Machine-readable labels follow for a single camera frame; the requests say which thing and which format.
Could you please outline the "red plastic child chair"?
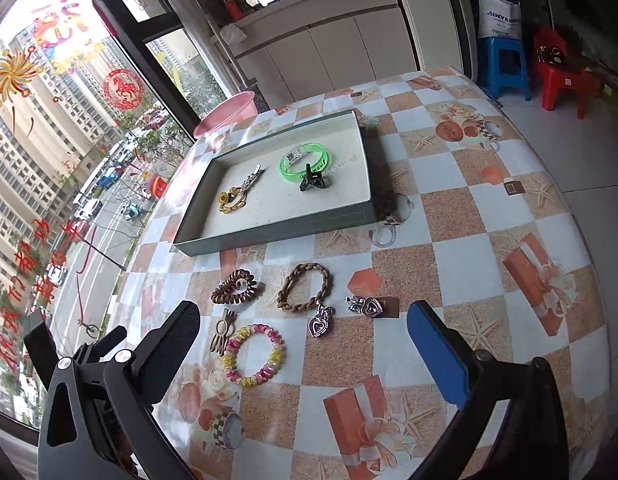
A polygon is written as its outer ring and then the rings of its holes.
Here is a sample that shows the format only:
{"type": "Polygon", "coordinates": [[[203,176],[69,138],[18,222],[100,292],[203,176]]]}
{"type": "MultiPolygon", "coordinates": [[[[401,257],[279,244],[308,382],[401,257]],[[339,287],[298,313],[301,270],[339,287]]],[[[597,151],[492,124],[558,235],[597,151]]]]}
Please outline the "red plastic child chair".
{"type": "Polygon", "coordinates": [[[534,74],[541,82],[541,105],[553,112],[565,93],[576,98],[577,117],[586,117],[590,101],[600,94],[601,81],[577,55],[571,54],[566,40],[552,27],[541,25],[533,37],[534,74]]]}

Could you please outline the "blue plastic stool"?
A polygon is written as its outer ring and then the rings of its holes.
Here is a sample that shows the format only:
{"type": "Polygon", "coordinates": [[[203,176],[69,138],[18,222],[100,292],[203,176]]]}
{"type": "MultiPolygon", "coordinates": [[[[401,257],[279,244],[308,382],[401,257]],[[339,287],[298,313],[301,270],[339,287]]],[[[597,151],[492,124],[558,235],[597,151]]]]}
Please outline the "blue plastic stool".
{"type": "Polygon", "coordinates": [[[531,100],[529,72],[522,40],[489,37],[478,40],[478,82],[492,99],[503,89],[514,89],[531,100]]]}

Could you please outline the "white cabinet counter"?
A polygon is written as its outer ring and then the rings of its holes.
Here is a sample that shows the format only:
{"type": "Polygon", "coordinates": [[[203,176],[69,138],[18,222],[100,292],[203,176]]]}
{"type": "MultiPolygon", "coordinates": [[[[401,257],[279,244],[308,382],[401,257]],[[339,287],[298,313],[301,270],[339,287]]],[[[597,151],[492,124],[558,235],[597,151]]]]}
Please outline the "white cabinet counter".
{"type": "Polygon", "coordinates": [[[219,42],[271,107],[419,68],[400,0],[279,0],[219,42]]]}

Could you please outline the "white shopping bag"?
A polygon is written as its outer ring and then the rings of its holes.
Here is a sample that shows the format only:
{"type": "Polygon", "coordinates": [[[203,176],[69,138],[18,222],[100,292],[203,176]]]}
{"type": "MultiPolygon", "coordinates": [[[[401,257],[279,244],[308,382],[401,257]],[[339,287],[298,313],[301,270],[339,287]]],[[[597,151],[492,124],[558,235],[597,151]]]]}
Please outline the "white shopping bag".
{"type": "Polygon", "coordinates": [[[522,39],[522,7],[517,1],[478,0],[478,38],[522,39]]]}

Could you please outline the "checkered printed tablecloth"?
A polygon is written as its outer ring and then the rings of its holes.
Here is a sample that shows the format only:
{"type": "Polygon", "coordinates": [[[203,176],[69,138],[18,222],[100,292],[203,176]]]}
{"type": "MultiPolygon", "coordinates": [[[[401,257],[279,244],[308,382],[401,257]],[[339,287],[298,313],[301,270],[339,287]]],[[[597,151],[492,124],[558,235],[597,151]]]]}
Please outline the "checkered printed tablecloth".
{"type": "Polygon", "coordinates": [[[601,446],[609,343],[588,250],[538,156],[451,68],[319,94],[197,142],[152,214],[113,323],[138,344],[183,299],[201,330],[155,417],[203,479],[409,477],[454,415],[405,326],[419,299],[475,350],[550,363],[571,478],[601,446]],[[370,124],[379,222],[196,257],[173,247],[217,154],[337,110],[370,124]],[[384,313],[351,312],[350,296],[384,313]],[[334,315],[313,338],[319,302],[334,315]],[[224,308],[235,332],[217,356],[224,308]]]}

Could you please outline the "pink plastic basin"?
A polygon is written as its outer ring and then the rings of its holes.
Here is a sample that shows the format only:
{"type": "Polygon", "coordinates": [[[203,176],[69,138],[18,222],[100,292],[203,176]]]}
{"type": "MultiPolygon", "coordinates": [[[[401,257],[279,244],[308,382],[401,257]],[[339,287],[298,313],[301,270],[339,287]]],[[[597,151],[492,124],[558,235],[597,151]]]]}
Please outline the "pink plastic basin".
{"type": "Polygon", "coordinates": [[[199,139],[218,128],[243,122],[243,120],[257,115],[255,92],[239,92],[213,108],[195,127],[193,136],[195,139],[199,139]]]}

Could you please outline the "silver heart brooch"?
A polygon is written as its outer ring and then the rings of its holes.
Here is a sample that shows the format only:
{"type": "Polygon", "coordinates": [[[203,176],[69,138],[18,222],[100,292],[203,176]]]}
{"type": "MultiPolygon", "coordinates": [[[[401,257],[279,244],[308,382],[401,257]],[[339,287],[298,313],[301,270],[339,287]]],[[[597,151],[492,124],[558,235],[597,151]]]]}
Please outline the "silver heart brooch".
{"type": "Polygon", "coordinates": [[[346,298],[346,302],[351,312],[366,318],[377,318],[384,313],[383,305],[375,297],[350,296],[346,298]]]}

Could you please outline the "beige hair clip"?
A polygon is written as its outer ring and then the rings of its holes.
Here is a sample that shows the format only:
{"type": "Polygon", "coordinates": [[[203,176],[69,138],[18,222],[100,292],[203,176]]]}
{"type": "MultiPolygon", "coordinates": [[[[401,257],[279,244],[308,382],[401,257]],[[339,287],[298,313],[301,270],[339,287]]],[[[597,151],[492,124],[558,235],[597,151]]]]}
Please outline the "beige hair clip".
{"type": "Polygon", "coordinates": [[[235,332],[236,312],[228,308],[223,309],[220,320],[215,325],[213,337],[209,344],[209,351],[223,356],[229,339],[235,332]]]}

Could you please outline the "black claw hair clip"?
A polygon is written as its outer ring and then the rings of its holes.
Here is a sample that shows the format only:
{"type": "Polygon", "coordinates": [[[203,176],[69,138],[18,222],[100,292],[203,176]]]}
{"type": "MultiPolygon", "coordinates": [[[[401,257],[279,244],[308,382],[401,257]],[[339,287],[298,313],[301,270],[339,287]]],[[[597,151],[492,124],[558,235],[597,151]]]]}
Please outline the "black claw hair clip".
{"type": "Polygon", "coordinates": [[[326,182],[321,170],[312,169],[311,166],[307,164],[305,173],[300,180],[299,189],[301,192],[306,192],[309,188],[326,188],[326,182]]]}

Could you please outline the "green translucent bangle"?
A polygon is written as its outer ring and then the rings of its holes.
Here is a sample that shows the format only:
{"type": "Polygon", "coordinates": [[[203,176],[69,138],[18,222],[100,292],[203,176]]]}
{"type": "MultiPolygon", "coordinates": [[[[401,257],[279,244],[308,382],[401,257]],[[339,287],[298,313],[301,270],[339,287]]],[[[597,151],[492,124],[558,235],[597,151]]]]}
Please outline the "green translucent bangle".
{"type": "Polygon", "coordinates": [[[279,162],[279,173],[284,180],[300,182],[310,171],[322,172],[329,168],[330,152],[318,143],[304,143],[295,146],[279,162]]]}

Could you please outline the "silver heart pendant charm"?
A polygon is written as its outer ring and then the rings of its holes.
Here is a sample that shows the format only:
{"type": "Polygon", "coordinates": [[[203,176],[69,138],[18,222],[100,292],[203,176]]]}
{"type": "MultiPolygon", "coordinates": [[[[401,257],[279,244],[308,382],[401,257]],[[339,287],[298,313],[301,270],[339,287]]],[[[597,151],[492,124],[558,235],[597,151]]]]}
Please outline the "silver heart pendant charm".
{"type": "Polygon", "coordinates": [[[328,307],[322,302],[315,306],[315,314],[309,320],[308,330],[313,338],[319,338],[325,335],[331,327],[334,309],[328,307]]]}

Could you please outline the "silver barrette hair clip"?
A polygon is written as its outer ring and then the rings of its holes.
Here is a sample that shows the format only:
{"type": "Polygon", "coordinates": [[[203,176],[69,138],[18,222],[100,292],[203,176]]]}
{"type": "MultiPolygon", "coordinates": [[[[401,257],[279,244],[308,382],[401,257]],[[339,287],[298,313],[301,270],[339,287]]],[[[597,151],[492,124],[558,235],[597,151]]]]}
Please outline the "silver barrette hair clip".
{"type": "Polygon", "coordinates": [[[242,192],[244,194],[246,194],[249,189],[254,185],[254,183],[259,179],[259,177],[262,175],[262,173],[265,171],[265,169],[262,168],[262,166],[258,165],[248,176],[247,178],[244,180],[244,182],[241,185],[242,188],[242,192]]]}

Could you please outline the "green shallow tray box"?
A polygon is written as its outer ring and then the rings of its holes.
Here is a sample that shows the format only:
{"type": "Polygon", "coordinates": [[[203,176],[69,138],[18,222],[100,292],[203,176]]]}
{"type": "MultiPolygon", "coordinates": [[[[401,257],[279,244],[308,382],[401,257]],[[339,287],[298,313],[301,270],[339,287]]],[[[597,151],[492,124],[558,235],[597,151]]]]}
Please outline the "green shallow tray box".
{"type": "Polygon", "coordinates": [[[213,158],[173,238],[188,256],[362,226],[375,221],[369,168],[358,118],[341,110],[249,142],[213,158]],[[322,144],[331,154],[326,188],[301,192],[279,173],[295,146],[322,144]],[[244,194],[258,166],[265,171],[244,194]]]}

